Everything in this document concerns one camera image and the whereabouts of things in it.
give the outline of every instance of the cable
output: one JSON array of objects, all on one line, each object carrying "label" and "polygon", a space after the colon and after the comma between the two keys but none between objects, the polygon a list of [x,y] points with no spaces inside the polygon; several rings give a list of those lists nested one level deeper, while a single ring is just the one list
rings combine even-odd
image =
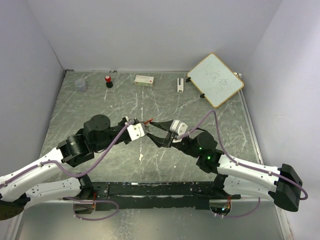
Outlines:
[{"label": "cable", "polygon": [[[95,201],[97,198],[97,193],[94,191],[93,192],[93,201]],[[92,203],[92,207],[95,209],[96,208],[96,204],[95,203]]]},{"label": "cable", "polygon": [[116,210],[111,213],[108,216],[105,217],[101,217],[101,218],[86,218],[86,217],[80,217],[79,215],[76,214],[76,205],[73,205],[73,214],[77,219],[80,220],[85,220],[85,221],[100,221],[100,220],[105,220],[108,218],[113,217],[114,215],[116,215],[119,212],[119,205],[118,203],[116,203],[115,201],[111,201],[111,200],[95,200],[95,201],[87,201],[87,200],[79,200],[79,199],[75,199],[73,197],[66,197],[66,199],[69,199],[71,201],[75,201],[75,202],[79,202],[79,203],[83,203],[83,204],[95,204],[95,203],[107,203],[107,204],[113,204],[116,206]]},{"label": "cable", "polygon": [[190,131],[186,132],[185,134],[182,134],[180,136],[177,137],[177,139],[183,139],[187,136],[189,136],[191,133],[193,133],[203,122],[204,120],[211,114],[213,113],[214,114],[214,120],[215,120],[215,126],[216,126],[216,133],[217,133],[217,136],[218,136],[218,141],[219,141],[219,144],[221,146],[221,149],[222,151],[224,152],[224,154],[234,163],[234,164],[238,164],[242,167],[245,167],[245,168],[248,168],[248,169],[251,169],[251,170],[255,170],[255,171],[258,171],[258,172],[261,172],[261,173],[265,173],[265,174],[271,174],[277,178],[280,178],[280,179],[283,179],[285,181],[287,181],[288,183],[294,185],[295,187],[297,187],[299,190],[301,190],[303,193],[304,193],[304,197],[300,197],[300,200],[307,200],[308,199],[308,193],[307,191],[301,187],[299,184],[297,184],[296,182],[292,181],[291,179],[285,177],[285,176],[282,176],[280,174],[277,174],[277,173],[274,173],[274,172],[269,172],[267,170],[264,170],[264,169],[260,169],[260,168],[257,168],[257,167],[254,167],[254,166],[249,166],[249,165],[246,165],[244,163],[237,163],[236,160],[233,159],[232,156],[229,155],[229,153],[227,152],[227,150],[225,149],[223,143],[222,143],[222,140],[221,140],[221,136],[220,136],[220,130],[219,130],[219,124],[218,124],[218,117],[217,117],[217,113],[214,109],[208,111],[206,113],[206,115],[203,117],[203,119],[201,119],[199,121],[199,123],[194,127],[192,128]]},{"label": "cable", "polygon": [[96,153],[97,154],[100,154],[100,153],[102,153],[104,150],[106,150],[107,148],[105,148],[105,149],[102,149],[102,150],[100,150],[100,151],[97,151]]},{"label": "cable", "polygon": [[221,218],[227,218],[227,219],[239,219],[239,218],[243,218],[243,217],[246,217],[246,216],[248,216],[248,215],[250,215],[250,214],[252,214],[255,210],[257,210],[258,208],[259,208],[259,206],[260,206],[260,203],[261,203],[261,199],[260,199],[260,197],[258,197],[258,203],[257,203],[257,205],[255,206],[255,208],[254,209],[252,209],[251,211],[248,211],[247,213],[244,213],[244,214],[241,214],[241,215],[236,215],[236,216],[230,216],[230,215],[227,215],[227,216],[221,216]]},{"label": "cable", "polygon": [[147,125],[147,124],[149,124],[150,122],[152,122],[154,119],[153,118],[151,118],[151,119],[149,119],[148,121],[145,121],[145,122],[143,122],[144,123],[144,125]]},{"label": "cable", "polygon": [[[85,172],[79,173],[79,174],[73,174],[71,172],[68,172],[62,165],[60,162],[58,162],[57,160],[48,160],[48,161],[43,161],[41,162],[41,165],[46,165],[46,164],[56,164],[57,167],[64,172],[65,174],[67,174],[69,177],[72,178],[80,178],[83,177],[84,175],[88,174],[89,172],[91,172],[101,161],[102,159],[104,159],[104,157],[107,155],[107,153],[110,151],[110,149],[115,145],[115,143],[117,142],[117,140],[120,138],[120,136],[124,133],[124,131],[134,123],[134,120],[130,120],[129,122],[127,122],[125,124],[125,126],[120,130],[120,132],[116,135],[116,137],[113,139],[113,141],[111,142],[111,144],[106,148],[106,150],[102,153],[102,155],[98,158],[98,160]],[[4,183],[0,184],[0,189],[2,189],[3,187],[5,187],[7,184],[11,183],[12,181],[20,178],[22,175],[32,171],[33,169],[38,168],[39,166],[33,165],[25,170],[23,170],[22,172],[18,173],[17,175],[9,178],[8,180],[4,181]]]},{"label": "cable", "polygon": [[228,196],[227,206],[229,209],[231,208],[231,196]]}]

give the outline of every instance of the small cardboard box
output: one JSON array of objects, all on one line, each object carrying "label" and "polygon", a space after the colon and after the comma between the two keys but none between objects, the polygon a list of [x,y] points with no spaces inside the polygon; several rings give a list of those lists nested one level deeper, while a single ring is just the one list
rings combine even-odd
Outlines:
[{"label": "small cardboard box", "polygon": [[137,75],[137,76],[135,76],[134,84],[140,85],[140,86],[153,87],[154,86],[154,77],[153,76]]}]

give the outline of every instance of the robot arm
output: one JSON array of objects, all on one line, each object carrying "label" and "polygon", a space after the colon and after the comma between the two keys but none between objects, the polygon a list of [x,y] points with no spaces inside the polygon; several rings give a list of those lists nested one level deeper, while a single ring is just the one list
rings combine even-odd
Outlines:
[{"label": "robot arm", "polygon": [[[159,148],[174,147],[186,155],[197,158],[196,165],[201,170],[217,174],[212,192],[219,196],[219,199],[239,194],[256,196],[274,201],[277,206],[285,210],[292,212],[298,210],[301,193],[299,189],[274,175],[243,167],[241,163],[286,175],[302,186],[300,178],[292,167],[285,164],[282,168],[263,166],[235,157],[233,159],[236,163],[234,163],[222,151],[216,149],[218,143],[206,130],[199,128],[202,132],[195,138],[187,136],[178,139],[177,136],[187,131],[188,126],[184,122],[171,120],[150,122],[150,124],[167,131],[167,136],[159,138],[147,133],[145,124],[137,119],[129,121],[125,117],[117,126],[111,127],[108,117],[104,115],[92,117],[84,123],[77,134],[60,142],[42,158],[16,172],[0,177],[0,220],[14,217],[26,208],[48,200],[64,197],[88,199],[93,192],[93,186],[87,175],[51,183],[41,182],[59,173],[61,168],[69,170],[93,159],[94,152],[108,148],[112,142],[128,144],[144,136],[148,136]],[[116,140],[116,136],[124,127],[126,130]]]}]

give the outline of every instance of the white box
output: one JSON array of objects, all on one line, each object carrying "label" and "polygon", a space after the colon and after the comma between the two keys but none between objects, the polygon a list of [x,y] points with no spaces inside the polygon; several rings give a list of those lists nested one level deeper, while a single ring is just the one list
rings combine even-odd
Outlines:
[{"label": "white box", "polygon": [[177,81],[177,92],[183,93],[184,92],[184,79],[178,77]]},{"label": "white box", "polygon": [[134,84],[140,85],[140,86],[154,86],[154,77],[153,76],[141,76],[137,75],[135,76]]}]

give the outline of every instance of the clear plastic cup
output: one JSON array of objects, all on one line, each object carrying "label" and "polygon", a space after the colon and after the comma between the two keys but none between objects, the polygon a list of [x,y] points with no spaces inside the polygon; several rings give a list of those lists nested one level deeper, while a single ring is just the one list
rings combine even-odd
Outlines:
[{"label": "clear plastic cup", "polygon": [[74,82],[74,85],[78,88],[79,92],[85,92],[88,89],[88,86],[86,84],[86,81],[82,78],[76,80]]}]

